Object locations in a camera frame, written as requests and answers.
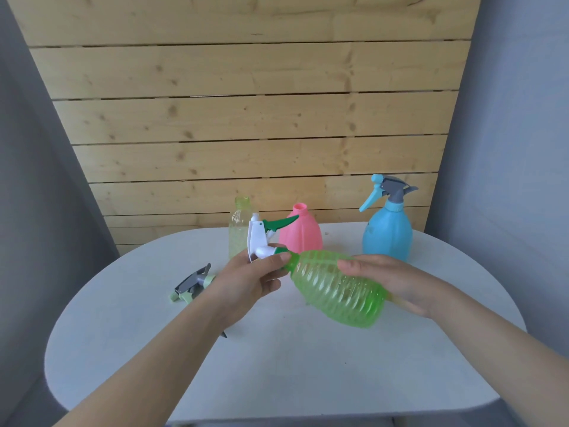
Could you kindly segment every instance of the blue spray bottle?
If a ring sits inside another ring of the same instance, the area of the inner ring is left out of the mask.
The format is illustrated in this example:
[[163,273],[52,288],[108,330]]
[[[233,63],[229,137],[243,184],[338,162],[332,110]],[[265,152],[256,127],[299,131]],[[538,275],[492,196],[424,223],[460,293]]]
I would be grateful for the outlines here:
[[387,254],[406,261],[413,241],[413,229],[403,211],[403,196],[419,188],[390,175],[374,174],[372,181],[375,183],[373,192],[359,211],[365,211],[382,196],[389,195],[389,198],[367,223],[363,239],[364,254]]

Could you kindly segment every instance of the green spray bottle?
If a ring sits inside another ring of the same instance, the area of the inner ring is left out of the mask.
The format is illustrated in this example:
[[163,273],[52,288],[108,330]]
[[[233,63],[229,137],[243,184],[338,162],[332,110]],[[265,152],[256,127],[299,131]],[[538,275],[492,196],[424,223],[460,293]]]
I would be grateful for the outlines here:
[[[249,258],[266,258],[289,251],[268,245],[277,229],[294,222],[298,216],[268,222],[253,214],[247,234]],[[304,299],[334,321],[359,328],[370,327],[379,317],[388,292],[373,280],[350,277],[338,269],[338,259],[351,259],[333,251],[290,252],[284,266]]]

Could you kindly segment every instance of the tabletop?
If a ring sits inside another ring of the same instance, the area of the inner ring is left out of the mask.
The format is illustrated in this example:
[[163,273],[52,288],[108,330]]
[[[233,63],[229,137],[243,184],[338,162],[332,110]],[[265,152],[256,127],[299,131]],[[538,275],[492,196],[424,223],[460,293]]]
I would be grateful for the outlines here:
[[[320,225],[324,248],[361,252],[365,222]],[[145,244],[93,277],[49,338],[49,388],[76,406],[184,307],[169,294],[190,273],[227,262],[227,228],[194,229]],[[516,305],[482,266],[414,232],[409,263],[525,329]],[[498,398],[437,325],[387,303],[369,329],[306,305],[288,277],[226,330],[171,415],[172,422],[270,417],[412,415],[464,410]]]

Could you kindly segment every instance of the left hand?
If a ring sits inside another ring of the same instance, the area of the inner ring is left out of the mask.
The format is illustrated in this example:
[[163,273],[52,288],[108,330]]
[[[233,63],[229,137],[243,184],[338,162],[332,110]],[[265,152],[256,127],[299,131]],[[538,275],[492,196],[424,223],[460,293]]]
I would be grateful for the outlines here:
[[249,262],[247,250],[234,256],[217,274],[199,298],[209,298],[221,312],[223,328],[228,328],[245,316],[262,297],[281,287],[280,277],[288,271],[283,266],[290,253],[280,253]]

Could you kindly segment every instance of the hand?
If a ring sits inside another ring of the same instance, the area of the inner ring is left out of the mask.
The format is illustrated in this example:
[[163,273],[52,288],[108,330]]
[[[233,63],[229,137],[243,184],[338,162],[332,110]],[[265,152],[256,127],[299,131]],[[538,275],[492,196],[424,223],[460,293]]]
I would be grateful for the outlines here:
[[283,266],[290,253],[280,253],[249,262],[247,250],[234,256],[217,274],[199,298],[217,303],[223,328],[228,328],[245,316],[262,297],[281,287],[280,277],[288,271]]
[[389,256],[363,254],[354,259],[339,260],[340,271],[380,283],[390,292],[389,301],[419,316],[432,317],[441,295],[452,288],[434,275]]

